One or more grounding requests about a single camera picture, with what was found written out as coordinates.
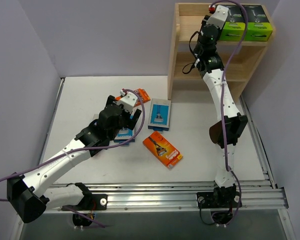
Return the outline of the black green GilletteLabs box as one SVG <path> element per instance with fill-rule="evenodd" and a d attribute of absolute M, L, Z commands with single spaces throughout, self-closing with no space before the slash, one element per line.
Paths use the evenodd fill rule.
<path fill-rule="evenodd" d="M 247 32 L 244 40 L 246 42 L 267 42 L 273 27 L 260 4 L 244 4 L 247 13 Z"/>
<path fill-rule="evenodd" d="M 237 5 L 224 4 L 228 8 L 228 16 L 221 31 L 219 40 L 226 42 L 239 42 L 245 30 L 245 20 L 242 10 Z"/>

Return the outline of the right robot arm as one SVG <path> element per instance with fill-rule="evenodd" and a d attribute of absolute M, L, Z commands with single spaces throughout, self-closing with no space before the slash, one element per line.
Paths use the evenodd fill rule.
<path fill-rule="evenodd" d="M 234 176 L 234 153 L 238 139 L 248 119 L 237 108 L 225 78 L 225 67 L 217 53 L 217 42 L 226 23 L 225 11 L 206 15 L 198 32 L 193 50 L 194 67 L 207 85 L 217 113 L 217 122 L 210 127 L 209 136 L 218 148 L 213 203 L 224 206 L 231 200 L 238 201 L 236 177 Z"/>

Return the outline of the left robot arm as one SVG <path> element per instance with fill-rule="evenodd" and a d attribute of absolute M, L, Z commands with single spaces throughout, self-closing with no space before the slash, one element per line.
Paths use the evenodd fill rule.
<path fill-rule="evenodd" d="M 120 99 L 110 95 L 104 109 L 87 127 L 82 129 L 60 152 L 37 168 L 15 173 L 7 179 L 7 200 L 24 223 L 38 219 L 46 210 L 104 210 L 106 197 L 95 197 L 81 182 L 52 189 L 51 185 L 80 163 L 102 150 L 111 148 L 110 142 L 123 128 L 133 130 L 143 109 L 134 110 L 142 100 L 135 91 L 124 89 Z"/>

